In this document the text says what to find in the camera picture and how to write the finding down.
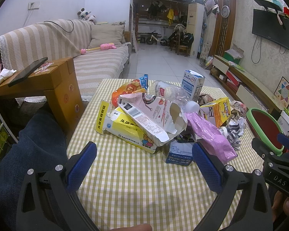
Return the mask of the person's left hand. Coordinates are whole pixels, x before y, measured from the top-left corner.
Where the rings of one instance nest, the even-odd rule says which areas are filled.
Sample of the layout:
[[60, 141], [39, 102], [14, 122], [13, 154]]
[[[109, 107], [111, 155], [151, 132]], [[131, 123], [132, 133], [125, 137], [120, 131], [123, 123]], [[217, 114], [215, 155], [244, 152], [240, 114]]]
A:
[[152, 231], [152, 226], [150, 224], [139, 224], [131, 227], [110, 229], [109, 231]]

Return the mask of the person's right hand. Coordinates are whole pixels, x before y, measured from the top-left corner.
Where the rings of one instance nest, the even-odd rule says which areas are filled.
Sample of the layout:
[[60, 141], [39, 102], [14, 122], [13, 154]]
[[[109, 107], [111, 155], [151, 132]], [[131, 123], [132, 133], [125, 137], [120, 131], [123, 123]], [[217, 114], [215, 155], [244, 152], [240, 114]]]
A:
[[289, 216], [289, 197], [285, 198], [282, 192], [277, 191], [271, 209], [273, 222], [282, 214]]

